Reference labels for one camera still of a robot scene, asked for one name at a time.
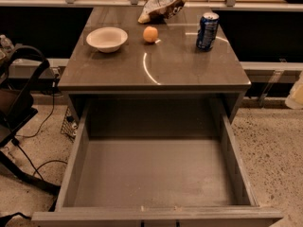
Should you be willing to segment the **blue pepsi can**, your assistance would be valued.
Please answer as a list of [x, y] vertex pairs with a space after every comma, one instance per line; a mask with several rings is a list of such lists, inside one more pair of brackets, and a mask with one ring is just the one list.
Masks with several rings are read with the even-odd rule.
[[216, 39], [219, 26], [219, 15], [214, 12], [206, 12], [200, 20], [196, 46], [202, 51], [210, 51]]

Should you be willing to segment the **open grey drawer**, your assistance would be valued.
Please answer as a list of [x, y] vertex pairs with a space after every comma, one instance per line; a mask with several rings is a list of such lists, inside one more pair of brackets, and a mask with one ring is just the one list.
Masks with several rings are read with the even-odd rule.
[[40, 227], [270, 227], [217, 98], [87, 102]]

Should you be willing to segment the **orange fruit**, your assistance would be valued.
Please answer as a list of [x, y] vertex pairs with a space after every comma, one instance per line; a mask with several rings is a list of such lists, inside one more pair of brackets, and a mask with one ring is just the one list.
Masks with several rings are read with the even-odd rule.
[[158, 39], [158, 30], [153, 26], [147, 26], [143, 31], [143, 39], [147, 43], [154, 43]]

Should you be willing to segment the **white paper bowl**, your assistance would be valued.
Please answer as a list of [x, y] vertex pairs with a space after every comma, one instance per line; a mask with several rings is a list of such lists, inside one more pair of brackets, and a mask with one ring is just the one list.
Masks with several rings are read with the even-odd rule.
[[86, 42], [102, 53], [116, 52], [126, 43], [128, 34], [118, 27], [102, 27], [90, 32]]

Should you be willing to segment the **crumpled chip bag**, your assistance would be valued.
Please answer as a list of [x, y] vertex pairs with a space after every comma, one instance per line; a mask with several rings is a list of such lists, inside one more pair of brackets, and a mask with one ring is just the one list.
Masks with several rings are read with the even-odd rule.
[[156, 19], [169, 19], [176, 15], [187, 0], [147, 0], [138, 18], [140, 24]]

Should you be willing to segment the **black chair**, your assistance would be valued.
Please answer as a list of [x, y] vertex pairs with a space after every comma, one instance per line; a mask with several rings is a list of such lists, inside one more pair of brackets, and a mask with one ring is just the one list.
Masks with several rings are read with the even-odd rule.
[[[22, 89], [9, 89], [7, 88], [9, 84], [9, 67], [18, 59], [38, 61], [40, 64], [33, 71]], [[0, 148], [3, 148], [9, 141], [14, 145], [18, 145], [15, 138], [16, 132], [38, 112], [32, 107], [33, 96], [30, 94], [30, 90], [31, 86], [37, 82], [39, 76], [48, 67], [49, 61], [40, 50], [33, 46], [22, 44], [17, 44], [1, 61]], [[52, 195], [57, 195], [60, 191], [57, 185], [23, 172], [3, 151], [0, 151], [0, 163], [11, 175], [25, 183], [32, 184]]]

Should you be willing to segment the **white plastic bag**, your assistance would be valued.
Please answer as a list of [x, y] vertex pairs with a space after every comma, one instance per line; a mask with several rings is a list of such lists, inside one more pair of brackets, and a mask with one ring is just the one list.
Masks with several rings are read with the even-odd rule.
[[303, 109], [303, 72], [285, 99], [285, 104], [291, 109]]

